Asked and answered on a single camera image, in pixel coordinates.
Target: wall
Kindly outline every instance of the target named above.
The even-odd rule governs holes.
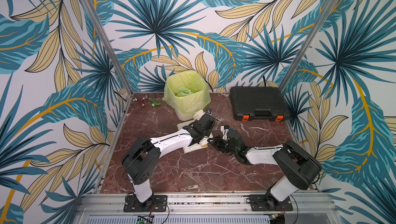
[[[105,30],[134,91],[163,91],[185,70],[228,91],[262,86],[263,76],[279,84],[326,0],[111,1]]]
[[[320,186],[345,223],[396,223],[396,1],[351,0],[328,18],[285,90]]]
[[[71,223],[126,91],[78,0],[1,1],[0,223]]]

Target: black bracket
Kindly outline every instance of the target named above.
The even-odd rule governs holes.
[[[271,211],[271,212],[279,212],[281,213],[282,211],[282,206],[285,207],[286,211],[292,211],[293,206],[291,205],[290,197],[287,197],[283,202],[280,202],[276,205],[275,209],[269,209],[265,206],[265,195],[249,195],[249,201],[248,203],[250,204],[251,210],[253,212],[255,211]]]
[[[153,195],[151,207],[149,207],[148,212],[151,211],[152,207],[155,205],[153,212],[165,212],[166,202],[168,200],[167,195]],[[126,202],[124,205],[124,212],[147,212],[147,208],[142,208],[141,203],[135,198],[134,195],[129,195],[126,197]]]

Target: green trash bag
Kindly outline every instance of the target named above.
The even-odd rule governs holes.
[[[163,101],[175,109],[181,121],[188,121],[210,103],[209,88],[196,71],[189,70],[167,78]]]

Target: orange latch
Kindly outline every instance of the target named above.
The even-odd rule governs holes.
[[[282,119],[283,119],[283,116],[278,115],[278,117],[275,119],[275,121],[280,121],[280,120],[282,120]]]

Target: red marble surface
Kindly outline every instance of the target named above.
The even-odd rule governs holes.
[[[182,122],[173,108],[161,100],[162,94],[147,95],[162,105],[152,107],[147,103],[146,108],[142,108],[137,102],[131,103],[101,193],[131,192],[132,185],[122,178],[124,168],[121,166],[121,159],[129,147],[142,135],[159,137],[176,132],[176,125]],[[143,94],[133,95],[134,98],[141,96]],[[291,139],[284,122],[235,121],[228,93],[211,93],[210,97],[212,101],[208,107],[213,109],[212,115],[238,129],[247,146],[275,146]],[[220,135],[218,122],[213,130],[218,130],[213,131],[214,136]],[[160,158],[150,181],[153,192],[210,192],[267,190],[281,177],[283,173],[276,165],[242,165],[234,156],[226,156],[209,145],[187,154],[181,148]]]

